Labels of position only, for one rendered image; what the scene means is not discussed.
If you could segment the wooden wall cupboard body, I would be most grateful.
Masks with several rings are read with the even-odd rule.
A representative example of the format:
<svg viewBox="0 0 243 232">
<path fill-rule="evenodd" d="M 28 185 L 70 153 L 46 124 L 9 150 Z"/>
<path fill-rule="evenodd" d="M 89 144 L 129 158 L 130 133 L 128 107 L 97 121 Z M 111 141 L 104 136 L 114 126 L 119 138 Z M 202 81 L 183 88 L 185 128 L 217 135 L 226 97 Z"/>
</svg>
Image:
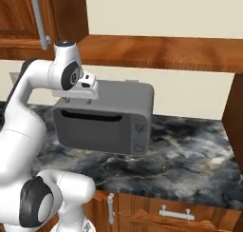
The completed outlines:
<svg viewBox="0 0 243 232">
<path fill-rule="evenodd" d="M 68 41 L 79 44 L 89 35 L 86 0 L 50 0 L 51 42 Z"/>
</svg>

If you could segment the wooden wall cupboard door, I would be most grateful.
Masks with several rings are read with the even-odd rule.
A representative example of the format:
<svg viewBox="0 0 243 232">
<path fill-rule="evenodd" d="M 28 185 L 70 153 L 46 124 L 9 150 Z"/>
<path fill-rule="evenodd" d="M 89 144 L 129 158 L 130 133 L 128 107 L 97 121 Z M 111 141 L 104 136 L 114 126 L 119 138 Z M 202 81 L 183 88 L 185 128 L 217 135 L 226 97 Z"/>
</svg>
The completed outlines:
<svg viewBox="0 0 243 232">
<path fill-rule="evenodd" d="M 52 0 L 39 0 L 48 49 L 42 49 L 31 0 L 0 0 L 0 59 L 26 60 L 54 57 L 57 39 Z"/>
</svg>

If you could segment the wooden tall cupboard side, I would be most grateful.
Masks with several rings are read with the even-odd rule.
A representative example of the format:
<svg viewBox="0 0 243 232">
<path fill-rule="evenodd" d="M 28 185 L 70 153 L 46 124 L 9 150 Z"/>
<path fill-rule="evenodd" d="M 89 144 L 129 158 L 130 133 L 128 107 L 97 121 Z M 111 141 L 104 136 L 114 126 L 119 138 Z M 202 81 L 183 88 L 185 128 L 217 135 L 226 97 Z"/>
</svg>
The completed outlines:
<svg viewBox="0 0 243 232">
<path fill-rule="evenodd" d="M 243 73 L 236 73 L 222 116 L 222 124 L 239 167 L 243 170 Z"/>
</svg>

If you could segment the grey toaster oven door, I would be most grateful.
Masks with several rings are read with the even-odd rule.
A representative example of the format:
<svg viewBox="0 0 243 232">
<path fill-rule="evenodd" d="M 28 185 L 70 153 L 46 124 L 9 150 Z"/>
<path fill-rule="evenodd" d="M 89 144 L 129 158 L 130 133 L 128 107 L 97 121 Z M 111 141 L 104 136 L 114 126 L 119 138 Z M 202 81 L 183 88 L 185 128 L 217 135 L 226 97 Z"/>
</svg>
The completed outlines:
<svg viewBox="0 0 243 232">
<path fill-rule="evenodd" d="M 121 115 L 119 122 L 69 119 L 61 114 L 68 112 L 103 116 Z M 128 114 L 57 108 L 53 111 L 59 142 L 67 147 L 110 153 L 131 153 L 131 124 Z"/>
</svg>

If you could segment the wooden drawer front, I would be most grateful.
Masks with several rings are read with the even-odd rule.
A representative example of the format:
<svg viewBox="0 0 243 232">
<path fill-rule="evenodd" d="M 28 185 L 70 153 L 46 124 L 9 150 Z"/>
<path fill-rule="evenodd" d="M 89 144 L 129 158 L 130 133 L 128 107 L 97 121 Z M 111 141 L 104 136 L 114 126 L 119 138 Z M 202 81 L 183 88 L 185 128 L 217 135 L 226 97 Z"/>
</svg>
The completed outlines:
<svg viewBox="0 0 243 232">
<path fill-rule="evenodd" d="M 189 208 L 195 219 L 162 217 L 159 210 L 163 204 L 179 213 Z M 234 229 L 243 211 L 232 209 L 119 194 L 118 210 L 119 232 L 243 232 L 243 225 Z"/>
</svg>

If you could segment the grey toaster oven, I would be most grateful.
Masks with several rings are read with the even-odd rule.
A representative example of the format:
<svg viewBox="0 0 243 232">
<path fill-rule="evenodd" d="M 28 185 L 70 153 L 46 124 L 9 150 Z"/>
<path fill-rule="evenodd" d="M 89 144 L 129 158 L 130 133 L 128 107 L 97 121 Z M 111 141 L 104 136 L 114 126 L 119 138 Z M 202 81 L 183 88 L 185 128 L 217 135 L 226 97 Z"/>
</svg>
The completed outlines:
<svg viewBox="0 0 243 232">
<path fill-rule="evenodd" d="M 88 104 L 87 99 L 70 98 L 67 103 L 61 99 L 53 107 L 113 112 L 128 114 L 131 124 L 131 153 L 125 155 L 142 155 L 149 146 L 151 121 L 154 104 L 154 88 L 145 83 L 135 81 L 104 81 L 99 82 L 99 98 Z"/>
</svg>

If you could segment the grey wall socket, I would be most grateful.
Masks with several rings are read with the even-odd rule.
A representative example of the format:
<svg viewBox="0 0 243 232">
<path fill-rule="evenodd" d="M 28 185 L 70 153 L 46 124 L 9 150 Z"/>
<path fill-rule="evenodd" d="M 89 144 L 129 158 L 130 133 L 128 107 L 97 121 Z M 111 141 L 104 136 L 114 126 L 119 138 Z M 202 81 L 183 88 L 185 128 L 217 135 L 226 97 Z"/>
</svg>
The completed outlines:
<svg viewBox="0 0 243 232">
<path fill-rule="evenodd" d="M 9 76 L 10 76 L 12 83 L 15 84 L 15 82 L 17 81 L 17 79 L 19 77 L 19 73 L 18 72 L 11 72 L 9 74 Z"/>
</svg>

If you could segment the wooden shelf board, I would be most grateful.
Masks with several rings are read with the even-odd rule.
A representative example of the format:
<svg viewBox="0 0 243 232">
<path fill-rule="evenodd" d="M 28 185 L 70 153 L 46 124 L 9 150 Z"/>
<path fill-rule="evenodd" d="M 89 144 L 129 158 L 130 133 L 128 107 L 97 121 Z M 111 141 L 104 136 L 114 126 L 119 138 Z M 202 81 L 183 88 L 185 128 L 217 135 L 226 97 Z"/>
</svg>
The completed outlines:
<svg viewBox="0 0 243 232">
<path fill-rule="evenodd" d="M 243 73 L 243 39 L 88 35 L 85 65 Z"/>
</svg>

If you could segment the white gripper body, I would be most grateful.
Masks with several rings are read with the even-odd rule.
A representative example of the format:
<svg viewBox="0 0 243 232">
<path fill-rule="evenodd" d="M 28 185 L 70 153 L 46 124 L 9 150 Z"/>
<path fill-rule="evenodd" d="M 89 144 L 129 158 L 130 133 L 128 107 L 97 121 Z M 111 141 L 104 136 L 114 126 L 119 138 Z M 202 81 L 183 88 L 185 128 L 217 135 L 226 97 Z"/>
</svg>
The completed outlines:
<svg viewBox="0 0 243 232">
<path fill-rule="evenodd" d="M 53 90 L 54 97 L 97 100 L 99 98 L 99 83 L 95 81 L 92 85 L 78 82 L 70 90 Z"/>
</svg>

